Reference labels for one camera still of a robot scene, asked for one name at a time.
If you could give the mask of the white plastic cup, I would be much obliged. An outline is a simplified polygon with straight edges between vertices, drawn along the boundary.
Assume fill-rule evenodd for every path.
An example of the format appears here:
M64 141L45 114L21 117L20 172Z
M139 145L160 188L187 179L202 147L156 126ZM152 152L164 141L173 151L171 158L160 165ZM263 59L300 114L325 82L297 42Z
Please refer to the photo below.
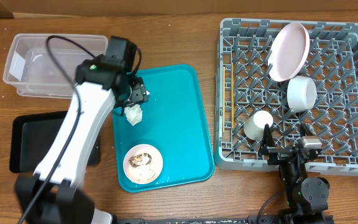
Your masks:
M259 141L263 138L266 124L273 124L273 116L267 111L260 110L244 123L244 134L253 141Z

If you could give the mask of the white round plate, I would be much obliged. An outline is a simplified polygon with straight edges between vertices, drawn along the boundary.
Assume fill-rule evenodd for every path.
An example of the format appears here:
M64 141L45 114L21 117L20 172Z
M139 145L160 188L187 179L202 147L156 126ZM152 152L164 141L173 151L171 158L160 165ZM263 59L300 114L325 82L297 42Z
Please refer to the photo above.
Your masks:
M270 48L269 75L276 82L293 78L305 64L310 49L310 37L303 25L292 22L276 36Z

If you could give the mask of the white bowl with leftovers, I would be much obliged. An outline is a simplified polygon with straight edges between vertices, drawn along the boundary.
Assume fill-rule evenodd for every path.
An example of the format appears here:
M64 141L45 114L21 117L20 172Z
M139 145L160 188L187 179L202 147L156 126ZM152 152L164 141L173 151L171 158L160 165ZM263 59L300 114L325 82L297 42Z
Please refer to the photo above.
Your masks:
M135 184L155 181L163 169L160 151L149 144L138 144L125 155L123 169L126 177Z

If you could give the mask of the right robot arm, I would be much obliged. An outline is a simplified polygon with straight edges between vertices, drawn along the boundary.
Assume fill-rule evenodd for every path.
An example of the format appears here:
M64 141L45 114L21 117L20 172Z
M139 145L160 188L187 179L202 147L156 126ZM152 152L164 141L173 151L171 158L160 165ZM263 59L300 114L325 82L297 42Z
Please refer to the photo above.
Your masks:
M326 216L328 209L329 182L322 177L308 177L306 163L317 159L322 142L313 135L304 123L300 124L300 141L284 149L277 149L269 125L265 125L259 153L268 156L269 165L278 165L280 178L285 188L271 196L261 207L256 223L334 223ZM275 216L264 216L264 208L281 194L287 196L288 208Z

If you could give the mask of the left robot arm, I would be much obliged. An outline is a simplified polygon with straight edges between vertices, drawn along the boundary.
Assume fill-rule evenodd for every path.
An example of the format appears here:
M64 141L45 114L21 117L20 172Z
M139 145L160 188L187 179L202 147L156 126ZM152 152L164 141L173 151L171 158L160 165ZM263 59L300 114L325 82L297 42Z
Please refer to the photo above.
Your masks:
M18 176L14 190L20 223L117 223L116 215L95 207L82 191L86 166L101 127L114 108L145 103L148 93L137 77L140 48L129 39L112 36L106 52L79 64L70 78L52 53L50 35L45 48L73 89L70 106L57 136L32 177Z

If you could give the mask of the white napkin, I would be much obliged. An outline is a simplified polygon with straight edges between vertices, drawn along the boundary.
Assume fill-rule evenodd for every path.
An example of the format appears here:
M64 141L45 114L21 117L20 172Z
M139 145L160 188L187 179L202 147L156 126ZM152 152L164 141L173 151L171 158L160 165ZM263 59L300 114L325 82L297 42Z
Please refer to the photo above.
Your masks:
M124 114L126 116L127 121L135 126L137 123L142 121L143 111L140 105L127 106L124 108Z

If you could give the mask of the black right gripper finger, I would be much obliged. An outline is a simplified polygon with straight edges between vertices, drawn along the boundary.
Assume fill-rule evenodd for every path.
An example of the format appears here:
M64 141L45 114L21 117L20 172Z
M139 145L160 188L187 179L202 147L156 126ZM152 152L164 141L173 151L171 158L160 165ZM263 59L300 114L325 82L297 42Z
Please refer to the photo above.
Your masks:
M309 130L307 125L304 122L300 123L300 136L303 137L310 137L313 133Z
M272 137L272 132L268 124L264 126L264 133L261 141L261 148L266 148L266 147L270 147L270 148L275 147L275 143Z

